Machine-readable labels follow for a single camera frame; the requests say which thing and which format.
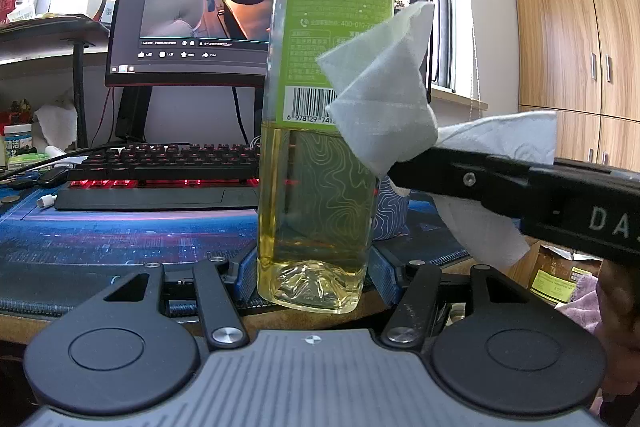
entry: metal rod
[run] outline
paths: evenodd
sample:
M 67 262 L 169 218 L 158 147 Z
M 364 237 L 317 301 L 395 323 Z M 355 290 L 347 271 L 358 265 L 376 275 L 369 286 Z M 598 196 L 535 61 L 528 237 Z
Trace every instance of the metal rod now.
M 78 147 L 88 147 L 86 136 L 86 120 L 84 118 L 84 70 L 83 70 L 84 42 L 74 42 L 73 80 L 74 106 L 78 113 Z

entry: black keyboard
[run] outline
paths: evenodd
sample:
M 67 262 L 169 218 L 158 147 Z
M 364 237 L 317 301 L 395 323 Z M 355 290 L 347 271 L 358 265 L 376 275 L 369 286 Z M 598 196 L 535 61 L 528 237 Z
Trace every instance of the black keyboard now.
M 250 180 L 257 178 L 259 162 L 259 145 L 127 145 L 91 153 L 69 179 Z
M 127 145 L 94 152 L 58 191 L 58 210 L 257 208 L 260 146 Z

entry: green bottle label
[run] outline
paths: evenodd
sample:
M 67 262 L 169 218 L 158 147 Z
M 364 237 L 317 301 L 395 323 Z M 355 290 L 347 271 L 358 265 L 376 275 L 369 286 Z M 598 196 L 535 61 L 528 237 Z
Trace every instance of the green bottle label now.
M 388 19 L 391 13 L 392 0 L 287 0 L 277 123 L 335 130 L 326 111 L 335 92 L 316 58 Z

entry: yellow liquid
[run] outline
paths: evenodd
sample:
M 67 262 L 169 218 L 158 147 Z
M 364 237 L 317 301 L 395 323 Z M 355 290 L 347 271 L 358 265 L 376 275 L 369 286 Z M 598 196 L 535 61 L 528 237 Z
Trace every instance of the yellow liquid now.
M 338 134 L 262 124 L 258 293 L 347 313 L 367 269 L 376 178 Z

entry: bottle base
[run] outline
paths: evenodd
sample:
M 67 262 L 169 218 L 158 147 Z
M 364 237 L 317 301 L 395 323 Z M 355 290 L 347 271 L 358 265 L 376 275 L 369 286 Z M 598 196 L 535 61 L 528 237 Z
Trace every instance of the bottle base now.
M 362 293 L 365 267 L 347 272 L 319 261 L 258 266 L 258 293 L 287 308 L 314 313 L 353 311 Z

